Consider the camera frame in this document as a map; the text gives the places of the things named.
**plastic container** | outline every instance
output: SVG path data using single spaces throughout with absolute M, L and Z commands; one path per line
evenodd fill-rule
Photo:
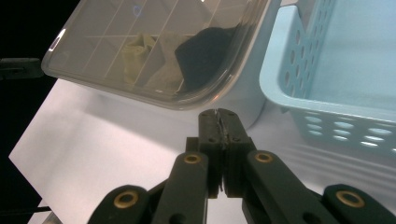
M 280 2 L 82 0 L 42 68 L 193 123 L 224 107 L 249 126 L 265 101 L 259 73 Z
M 277 14 L 262 91 L 303 135 L 396 156 L 396 2 L 316 0 Z

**dark object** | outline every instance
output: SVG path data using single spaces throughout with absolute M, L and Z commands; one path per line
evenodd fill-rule
M 49 212 L 51 211 L 48 206 L 35 207 L 35 208 L 22 208 L 12 209 L 7 211 L 0 211 L 0 217 L 20 216 L 20 215 L 32 215 L 34 213 Z
M 206 223 L 207 197 L 216 198 L 223 183 L 228 197 L 243 199 L 249 224 L 396 224 L 390 211 L 361 190 L 335 185 L 320 197 L 307 189 L 277 155 L 256 150 L 234 112 L 207 110 L 199 124 L 199 137 L 187 139 L 187 152 L 177 157 L 166 182 L 149 192 L 134 186 L 113 190 L 90 222 Z M 134 197 L 124 199 L 129 205 L 119 207 L 131 190 Z
M 204 29 L 175 50 L 187 90 L 197 90 L 215 76 L 227 54 L 234 30 Z
M 42 77 L 41 62 L 34 58 L 4 58 L 0 60 L 0 80 Z

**transparent container lid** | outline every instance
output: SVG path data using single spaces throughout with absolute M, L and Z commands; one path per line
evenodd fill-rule
M 238 78 L 267 2 L 82 0 L 42 67 L 153 105 L 196 107 Z

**light blue plastic basket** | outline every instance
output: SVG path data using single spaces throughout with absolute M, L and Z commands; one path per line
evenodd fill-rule
M 308 24 L 278 11 L 260 83 L 303 135 L 396 156 L 395 8 L 316 0 Z

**white surface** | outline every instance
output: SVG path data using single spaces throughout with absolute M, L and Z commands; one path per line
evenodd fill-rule
M 321 193 L 324 186 L 349 184 L 395 213 L 395 158 L 306 142 L 289 113 L 269 103 L 247 133 L 309 188 Z M 197 126 L 177 118 L 58 80 L 10 158 L 63 223 L 86 223 L 114 188 L 150 189 L 165 180 L 186 137 L 197 134 Z M 207 223 L 246 223 L 241 201 L 210 200 Z

